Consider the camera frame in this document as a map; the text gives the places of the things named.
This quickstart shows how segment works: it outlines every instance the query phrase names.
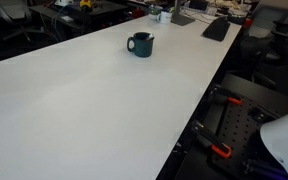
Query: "keyboard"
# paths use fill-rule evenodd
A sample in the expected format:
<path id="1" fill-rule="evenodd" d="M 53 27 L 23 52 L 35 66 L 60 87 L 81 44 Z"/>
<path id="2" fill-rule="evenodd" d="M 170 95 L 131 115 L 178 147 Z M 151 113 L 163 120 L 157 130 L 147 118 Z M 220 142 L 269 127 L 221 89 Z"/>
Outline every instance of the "keyboard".
<path id="1" fill-rule="evenodd" d="M 203 36 L 216 41 L 223 41 L 230 25 L 224 18 L 217 18 L 206 28 Z"/>

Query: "dark teal mug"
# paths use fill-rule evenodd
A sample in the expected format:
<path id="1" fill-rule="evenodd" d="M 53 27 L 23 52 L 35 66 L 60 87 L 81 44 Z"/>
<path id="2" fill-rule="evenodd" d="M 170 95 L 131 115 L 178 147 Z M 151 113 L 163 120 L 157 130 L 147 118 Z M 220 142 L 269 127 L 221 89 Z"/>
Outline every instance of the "dark teal mug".
<path id="1" fill-rule="evenodd" d="M 138 32 L 127 40 L 127 49 L 138 57 L 149 57 L 152 54 L 153 40 L 149 39 L 150 33 Z M 134 47 L 130 48 L 130 42 L 133 41 Z"/>

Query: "white table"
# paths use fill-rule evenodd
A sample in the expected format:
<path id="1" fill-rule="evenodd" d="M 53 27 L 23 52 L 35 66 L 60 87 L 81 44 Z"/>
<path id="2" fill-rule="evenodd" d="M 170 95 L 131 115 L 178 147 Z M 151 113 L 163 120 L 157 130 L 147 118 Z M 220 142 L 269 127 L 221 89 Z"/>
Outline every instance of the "white table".
<path id="1" fill-rule="evenodd" d="M 207 26 L 143 17 L 0 62 L 0 180 L 155 179 L 240 29 Z"/>

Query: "yellow object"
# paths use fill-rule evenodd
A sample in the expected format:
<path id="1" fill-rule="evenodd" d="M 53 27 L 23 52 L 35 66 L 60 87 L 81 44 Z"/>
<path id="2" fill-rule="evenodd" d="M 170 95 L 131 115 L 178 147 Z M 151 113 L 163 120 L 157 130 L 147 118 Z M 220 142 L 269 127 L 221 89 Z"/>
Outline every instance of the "yellow object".
<path id="1" fill-rule="evenodd" d="M 90 0 L 81 0 L 80 1 L 80 7 L 83 7 L 83 6 L 87 6 L 87 7 L 91 7 L 91 1 Z"/>

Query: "mug handle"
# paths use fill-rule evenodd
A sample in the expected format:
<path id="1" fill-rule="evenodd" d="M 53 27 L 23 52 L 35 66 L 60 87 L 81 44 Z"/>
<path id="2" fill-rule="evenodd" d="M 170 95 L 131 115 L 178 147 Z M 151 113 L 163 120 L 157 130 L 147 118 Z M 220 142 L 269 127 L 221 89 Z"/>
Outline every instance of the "mug handle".
<path id="1" fill-rule="evenodd" d="M 156 20 L 157 20 L 158 22 L 161 22 L 161 14 L 158 14 L 158 15 L 156 16 Z"/>
<path id="2" fill-rule="evenodd" d="M 127 40 L 127 50 L 129 52 L 134 52 L 134 50 L 135 50 L 135 41 L 134 40 L 135 40 L 134 37 L 129 37 L 128 40 Z M 134 47 L 133 48 L 130 48 L 130 42 L 131 41 L 133 41 L 133 43 L 134 43 Z"/>

